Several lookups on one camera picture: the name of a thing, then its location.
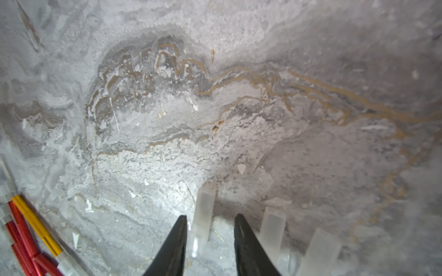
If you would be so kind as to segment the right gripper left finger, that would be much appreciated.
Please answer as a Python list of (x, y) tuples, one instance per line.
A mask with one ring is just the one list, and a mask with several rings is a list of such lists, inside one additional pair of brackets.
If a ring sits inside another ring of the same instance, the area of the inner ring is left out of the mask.
[(184, 273), (188, 222), (185, 215), (176, 220), (158, 254), (144, 276), (182, 276)]

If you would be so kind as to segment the translucent protective cap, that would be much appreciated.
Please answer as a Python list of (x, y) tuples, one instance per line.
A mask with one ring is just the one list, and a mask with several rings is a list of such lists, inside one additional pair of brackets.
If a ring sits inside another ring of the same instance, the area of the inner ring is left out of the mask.
[(201, 187), (198, 190), (189, 238), (189, 246), (193, 258), (202, 256), (208, 243), (215, 198), (216, 191), (213, 189)]
[(338, 237), (317, 228), (296, 276), (330, 276), (342, 246)]
[(265, 208), (258, 240), (274, 264), (280, 256), (286, 222), (287, 215), (282, 210)]

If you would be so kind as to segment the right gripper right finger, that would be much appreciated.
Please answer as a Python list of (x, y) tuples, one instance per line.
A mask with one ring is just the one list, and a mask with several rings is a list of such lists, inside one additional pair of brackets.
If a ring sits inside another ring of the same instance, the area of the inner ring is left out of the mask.
[(234, 249), (239, 276), (280, 276), (242, 214), (235, 218)]

